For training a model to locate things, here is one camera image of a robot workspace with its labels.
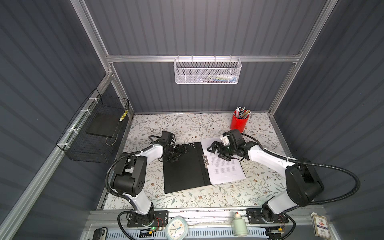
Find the orange folder black inside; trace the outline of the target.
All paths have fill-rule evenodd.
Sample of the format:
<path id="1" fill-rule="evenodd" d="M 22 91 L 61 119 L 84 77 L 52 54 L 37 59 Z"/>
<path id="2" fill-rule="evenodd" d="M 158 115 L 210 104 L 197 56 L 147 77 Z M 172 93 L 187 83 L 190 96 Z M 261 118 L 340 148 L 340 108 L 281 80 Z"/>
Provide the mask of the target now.
<path id="1" fill-rule="evenodd" d="M 187 153 L 176 162 L 163 162 L 165 194 L 212 185 L 200 142 L 185 144 Z"/>

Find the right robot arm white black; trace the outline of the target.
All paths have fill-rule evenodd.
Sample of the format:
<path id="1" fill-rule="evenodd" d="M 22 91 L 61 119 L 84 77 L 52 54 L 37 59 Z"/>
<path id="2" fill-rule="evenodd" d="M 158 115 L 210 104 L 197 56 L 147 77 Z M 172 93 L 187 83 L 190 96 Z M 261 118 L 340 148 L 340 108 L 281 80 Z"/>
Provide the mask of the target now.
<path id="1" fill-rule="evenodd" d="M 353 172 L 327 164 L 312 163 L 307 159 L 297 160 L 272 152 L 253 137 L 246 141 L 247 134 L 239 130 L 230 130 L 222 134 L 219 141 L 211 140 L 205 150 L 217 154 L 227 162 L 231 160 L 248 160 L 262 164 L 286 179 L 285 191 L 272 197 L 262 205 L 261 214 L 265 221 L 271 222 L 282 213 L 309 205 L 334 203 L 353 196 L 361 187 L 359 177 Z M 347 193 L 322 201 L 315 201 L 325 187 L 316 169 L 326 168 L 349 175 L 355 181 L 354 187 Z"/>

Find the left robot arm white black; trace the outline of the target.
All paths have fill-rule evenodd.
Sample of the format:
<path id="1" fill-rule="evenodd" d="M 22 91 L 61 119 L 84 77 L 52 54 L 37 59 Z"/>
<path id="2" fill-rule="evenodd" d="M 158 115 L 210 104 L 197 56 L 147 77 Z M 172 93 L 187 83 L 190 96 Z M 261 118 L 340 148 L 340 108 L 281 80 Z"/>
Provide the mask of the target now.
<path id="1" fill-rule="evenodd" d="M 123 152 L 112 163 L 105 177 L 105 188 L 110 195 L 127 200 L 140 216 L 154 210 L 153 203 L 143 192 L 148 164 L 176 161 L 187 152 L 184 144 L 176 144 L 176 136 L 163 131 L 161 136 L 149 136 L 150 145 L 135 152 Z"/>

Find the red pen cup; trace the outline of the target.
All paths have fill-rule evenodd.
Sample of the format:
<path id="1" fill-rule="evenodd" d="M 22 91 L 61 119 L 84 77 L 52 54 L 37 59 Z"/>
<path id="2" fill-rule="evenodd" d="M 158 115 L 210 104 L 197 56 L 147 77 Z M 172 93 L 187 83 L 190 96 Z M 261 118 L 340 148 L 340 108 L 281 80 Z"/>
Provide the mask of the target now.
<path id="1" fill-rule="evenodd" d="M 237 118 L 236 113 L 233 113 L 230 130 L 239 130 L 240 133 L 242 133 L 245 130 L 248 119 L 249 119 L 249 115 L 247 115 L 246 118 L 242 119 L 242 118 Z"/>

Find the pens in red cup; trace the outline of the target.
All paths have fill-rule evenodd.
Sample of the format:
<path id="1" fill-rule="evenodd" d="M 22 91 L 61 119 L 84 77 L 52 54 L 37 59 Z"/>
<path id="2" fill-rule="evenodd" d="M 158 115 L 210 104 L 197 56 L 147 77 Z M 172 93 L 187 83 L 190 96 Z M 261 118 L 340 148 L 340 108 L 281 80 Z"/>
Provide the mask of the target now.
<path id="1" fill-rule="evenodd" d="M 237 119 L 244 120 L 249 117 L 250 113 L 251 111 L 249 109 L 237 107 L 233 113 L 233 116 Z"/>

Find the yellow marker in basket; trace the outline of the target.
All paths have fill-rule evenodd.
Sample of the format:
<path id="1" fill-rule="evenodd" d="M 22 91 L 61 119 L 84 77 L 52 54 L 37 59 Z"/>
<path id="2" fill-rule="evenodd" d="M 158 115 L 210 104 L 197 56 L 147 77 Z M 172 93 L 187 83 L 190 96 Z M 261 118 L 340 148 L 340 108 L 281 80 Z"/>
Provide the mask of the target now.
<path id="1" fill-rule="evenodd" d="M 125 110 L 125 112 L 120 117 L 120 122 L 124 120 L 124 118 L 127 116 L 128 113 L 129 113 L 129 110 Z"/>

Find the white table clock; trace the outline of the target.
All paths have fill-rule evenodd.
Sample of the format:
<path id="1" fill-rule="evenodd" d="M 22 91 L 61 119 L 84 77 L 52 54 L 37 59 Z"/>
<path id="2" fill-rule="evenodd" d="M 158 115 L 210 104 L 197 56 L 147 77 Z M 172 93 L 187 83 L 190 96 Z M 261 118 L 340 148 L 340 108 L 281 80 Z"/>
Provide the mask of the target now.
<path id="1" fill-rule="evenodd" d="M 176 216 L 172 218 L 166 226 L 166 238 L 168 240 L 184 240 L 189 232 L 189 225 L 187 221 L 181 217 Z"/>

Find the white glue bottle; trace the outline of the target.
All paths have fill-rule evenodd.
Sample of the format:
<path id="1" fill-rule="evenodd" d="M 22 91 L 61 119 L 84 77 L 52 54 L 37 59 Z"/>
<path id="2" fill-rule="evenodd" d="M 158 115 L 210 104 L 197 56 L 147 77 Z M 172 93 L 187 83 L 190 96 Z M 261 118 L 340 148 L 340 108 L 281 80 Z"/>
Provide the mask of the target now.
<path id="1" fill-rule="evenodd" d="M 236 237 L 245 237 L 248 235 L 246 221 L 242 218 L 239 212 L 236 212 L 232 220 L 232 228 Z"/>

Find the black stapler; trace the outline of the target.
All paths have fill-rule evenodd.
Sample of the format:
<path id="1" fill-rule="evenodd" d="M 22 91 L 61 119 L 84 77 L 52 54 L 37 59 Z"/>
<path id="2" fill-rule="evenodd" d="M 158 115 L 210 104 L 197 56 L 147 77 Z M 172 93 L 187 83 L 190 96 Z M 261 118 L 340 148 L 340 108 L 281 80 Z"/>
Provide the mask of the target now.
<path id="1" fill-rule="evenodd" d="M 106 240 L 108 234 L 108 229 L 103 227 L 103 228 L 98 228 L 94 231 L 92 240 Z"/>

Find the playing card box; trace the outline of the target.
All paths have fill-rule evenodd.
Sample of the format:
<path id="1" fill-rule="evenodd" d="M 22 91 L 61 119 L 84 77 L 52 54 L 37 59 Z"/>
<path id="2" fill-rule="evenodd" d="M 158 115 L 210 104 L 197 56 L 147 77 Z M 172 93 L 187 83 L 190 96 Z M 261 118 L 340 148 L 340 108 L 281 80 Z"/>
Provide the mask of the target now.
<path id="1" fill-rule="evenodd" d="M 325 240 L 331 240 L 332 237 L 327 218 L 325 216 L 318 215 L 317 213 L 311 213 L 311 218 L 313 221 L 315 236 Z"/>

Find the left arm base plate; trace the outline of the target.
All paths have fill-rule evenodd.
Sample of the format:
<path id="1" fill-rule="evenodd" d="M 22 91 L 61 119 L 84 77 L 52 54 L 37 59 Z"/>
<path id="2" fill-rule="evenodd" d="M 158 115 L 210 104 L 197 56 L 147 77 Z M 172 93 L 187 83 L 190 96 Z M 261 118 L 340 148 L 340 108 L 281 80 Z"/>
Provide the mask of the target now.
<path id="1" fill-rule="evenodd" d="M 149 211 L 147 215 L 129 213 L 127 220 L 128 228 L 165 227 L 168 224 L 169 211 Z"/>

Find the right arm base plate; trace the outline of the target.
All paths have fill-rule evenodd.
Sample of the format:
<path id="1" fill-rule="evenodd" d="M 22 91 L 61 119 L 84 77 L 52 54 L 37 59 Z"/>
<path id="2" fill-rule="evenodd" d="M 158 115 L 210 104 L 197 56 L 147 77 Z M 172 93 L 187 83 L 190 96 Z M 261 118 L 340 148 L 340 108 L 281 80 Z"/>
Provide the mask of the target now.
<path id="1" fill-rule="evenodd" d="M 269 213 L 263 208 L 248 208 L 246 216 L 250 224 L 287 224 L 290 220 L 283 214 Z"/>

